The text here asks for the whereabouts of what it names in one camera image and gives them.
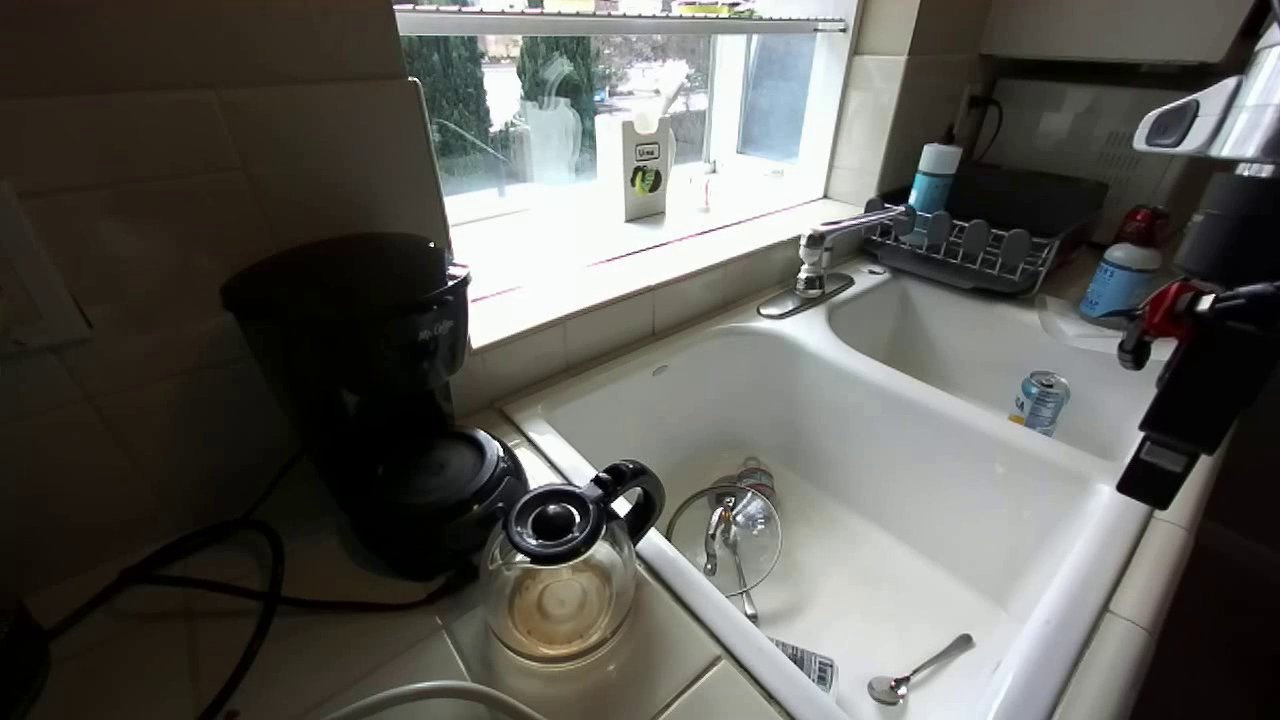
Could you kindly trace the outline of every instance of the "dish rack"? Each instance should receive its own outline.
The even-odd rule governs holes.
[[[885,268],[924,277],[964,291],[1028,296],[1053,271],[1061,236],[992,230],[938,213],[913,230],[876,230],[863,244]]]

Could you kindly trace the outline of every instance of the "black coffee maker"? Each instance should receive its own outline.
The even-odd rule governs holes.
[[[522,459],[453,417],[467,271],[424,236],[336,236],[225,286],[309,459],[402,576],[459,568],[527,493]]]

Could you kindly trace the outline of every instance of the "white double sink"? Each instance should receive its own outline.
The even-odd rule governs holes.
[[[908,718],[1053,718],[1150,511],[1118,497],[1157,372],[1126,372],[1038,308],[986,305],[855,266],[855,287],[792,322],[752,308],[600,365],[508,410],[588,480],[646,459],[668,508],[760,456],[784,552],[760,627],[665,537],[640,555],[792,718],[904,718],[867,677],[956,631]],[[1056,438],[1008,422],[1020,379],[1074,379]],[[840,665],[820,691],[774,640]]]

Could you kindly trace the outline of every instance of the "window sill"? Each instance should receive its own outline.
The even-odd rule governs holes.
[[[575,312],[625,300],[646,287],[660,287],[706,268],[777,247],[796,241],[796,233],[861,213],[855,206],[811,200],[802,209],[769,213],[734,230],[706,233],[696,241],[646,247],[637,256],[600,261],[591,268],[569,268],[561,277],[542,268],[537,286],[506,296],[471,300],[471,347],[489,347],[531,328],[569,322]]]

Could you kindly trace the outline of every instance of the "chrome faucet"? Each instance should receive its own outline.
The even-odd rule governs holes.
[[[784,317],[796,317],[811,305],[824,305],[840,291],[854,287],[854,277],[848,271],[832,271],[832,247],[835,241],[854,236],[867,236],[876,230],[908,230],[916,222],[913,206],[885,206],[885,209],[871,209],[871,213],[861,213],[861,215],[840,215],[840,222],[824,222],[815,230],[810,230],[802,236],[802,271],[796,271],[796,287],[760,305],[756,312],[766,322],[784,322]]]

